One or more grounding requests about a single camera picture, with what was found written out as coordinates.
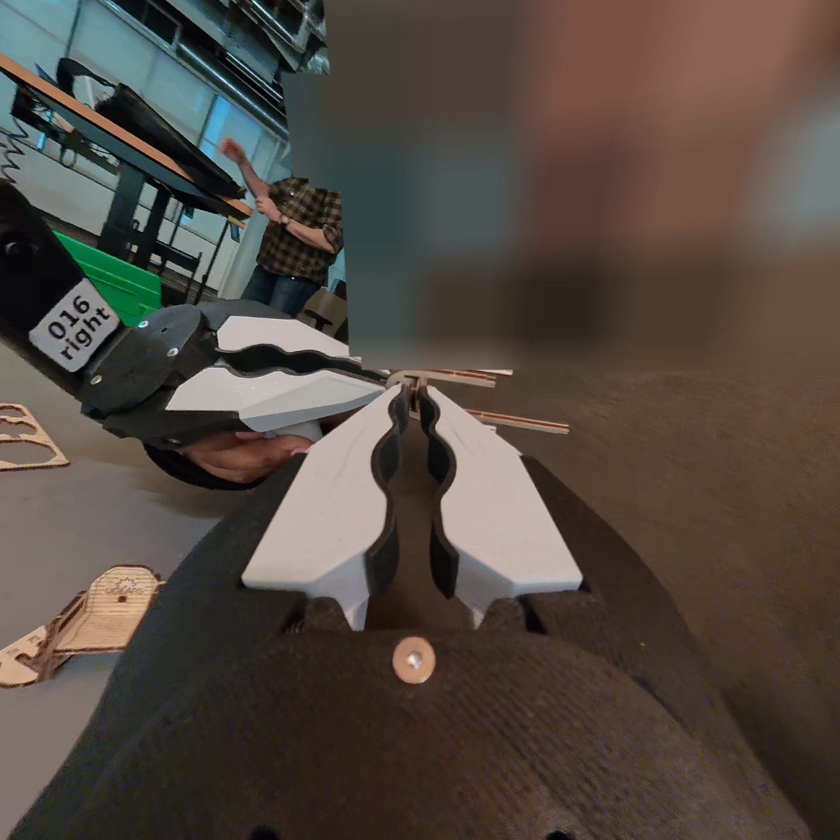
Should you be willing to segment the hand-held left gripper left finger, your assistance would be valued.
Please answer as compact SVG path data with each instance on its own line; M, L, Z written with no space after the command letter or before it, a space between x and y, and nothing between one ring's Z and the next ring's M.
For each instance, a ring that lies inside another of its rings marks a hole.
M245 587L333 599L352 630L364 629L369 600L387 590L398 565L388 484L409 394L395 385L303 456L242 574Z

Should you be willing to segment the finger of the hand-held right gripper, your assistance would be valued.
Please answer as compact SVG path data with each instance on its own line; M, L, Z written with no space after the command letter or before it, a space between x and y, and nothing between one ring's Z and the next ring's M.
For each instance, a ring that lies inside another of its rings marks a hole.
M234 413L252 431L277 432L362 407L384 392L382 383L345 371L244 375L208 367L175 389L165 411Z
M363 370L347 344L298 320L230 317L216 331L216 343L222 357L239 373Z

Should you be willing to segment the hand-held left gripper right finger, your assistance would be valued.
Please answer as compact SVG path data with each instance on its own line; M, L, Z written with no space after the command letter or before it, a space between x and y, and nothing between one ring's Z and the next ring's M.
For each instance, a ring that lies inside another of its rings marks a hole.
M418 405L438 483L429 552L443 596L477 629L494 602L579 591L583 573L519 451L433 386Z

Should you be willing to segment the thin wooden strip piece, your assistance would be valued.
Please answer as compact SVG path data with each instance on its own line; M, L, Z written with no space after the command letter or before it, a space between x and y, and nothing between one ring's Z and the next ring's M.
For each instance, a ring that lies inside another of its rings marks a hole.
M541 434L567 435L570 426L567 423L544 421L540 419L513 416L500 413L491 413L477 409L466 409L468 415L474 417L478 422L494 429L498 427L509 427L538 432Z

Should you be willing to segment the slotted wooden puzzle sheet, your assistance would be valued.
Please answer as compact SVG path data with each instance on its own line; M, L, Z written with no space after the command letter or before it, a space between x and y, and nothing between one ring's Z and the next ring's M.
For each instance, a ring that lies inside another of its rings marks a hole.
M23 405L1 403L1 471L55 469L70 464L42 424Z

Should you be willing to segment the wooden arch-shaped piece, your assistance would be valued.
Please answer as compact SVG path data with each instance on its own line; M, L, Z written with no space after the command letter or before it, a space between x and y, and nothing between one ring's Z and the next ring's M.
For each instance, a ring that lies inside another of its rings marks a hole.
M394 370L388 371L385 387L406 385L409 388L408 411L413 419L420 420L421 407L419 390L422 386L439 385L442 383L476 386L491 389L500 377L513 376L511 370Z

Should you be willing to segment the person's right hand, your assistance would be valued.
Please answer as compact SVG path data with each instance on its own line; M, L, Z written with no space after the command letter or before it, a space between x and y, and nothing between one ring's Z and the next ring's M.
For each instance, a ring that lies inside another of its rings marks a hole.
M266 478L311 446L313 441L297 435L238 432L209 435L177 452L214 478L246 485Z

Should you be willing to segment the green plastic bin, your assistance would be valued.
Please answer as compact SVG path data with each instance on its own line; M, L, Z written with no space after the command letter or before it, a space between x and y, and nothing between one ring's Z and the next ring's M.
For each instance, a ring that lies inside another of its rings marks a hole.
M133 327L163 308L158 276L70 236L55 236L124 324Z

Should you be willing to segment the small wooden chair model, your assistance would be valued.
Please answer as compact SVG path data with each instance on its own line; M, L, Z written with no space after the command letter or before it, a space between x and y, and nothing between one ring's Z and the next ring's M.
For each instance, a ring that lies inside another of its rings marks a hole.
M164 584L145 565L106 570L46 625L29 665L36 681L47 680L78 655L121 653Z

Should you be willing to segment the wooden-top standing table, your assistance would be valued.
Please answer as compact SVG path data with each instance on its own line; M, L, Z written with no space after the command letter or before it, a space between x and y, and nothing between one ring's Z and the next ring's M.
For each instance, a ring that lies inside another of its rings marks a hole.
M63 151L85 156L107 169L102 150L117 162L117 187L108 216L98 237L100 251L119 259L131 260L146 269L152 258L161 262L194 268L184 262L181 252L159 239L165 212L171 201L182 210L197 210L220 216L226 224L244 226L251 208L240 200L223 198L201 187L170 157L103 118L89 106L6 55L1 57L2 73L16 84L10 116L24 126L45 134Z

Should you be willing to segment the black backpack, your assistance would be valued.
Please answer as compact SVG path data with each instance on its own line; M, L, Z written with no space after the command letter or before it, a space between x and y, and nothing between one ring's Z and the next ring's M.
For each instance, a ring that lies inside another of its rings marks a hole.
M71 58L58 60L56 84L103 118L170 157L204 191L234 200L245 197L244 187L131 88L100 77Z

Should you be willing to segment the silver ventilation ducts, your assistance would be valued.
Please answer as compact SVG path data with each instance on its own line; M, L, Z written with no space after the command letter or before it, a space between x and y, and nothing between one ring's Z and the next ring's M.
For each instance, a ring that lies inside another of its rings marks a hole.
M329 73L323 1L167 1L175 58L227 100L279 133L285 75Z

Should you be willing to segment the wooden curved toothed piece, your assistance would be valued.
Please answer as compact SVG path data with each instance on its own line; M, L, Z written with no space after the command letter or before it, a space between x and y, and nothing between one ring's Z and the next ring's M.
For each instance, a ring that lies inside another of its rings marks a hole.
M1 688L23 688L43 680L48 639L49 630L42 625L1 650Z

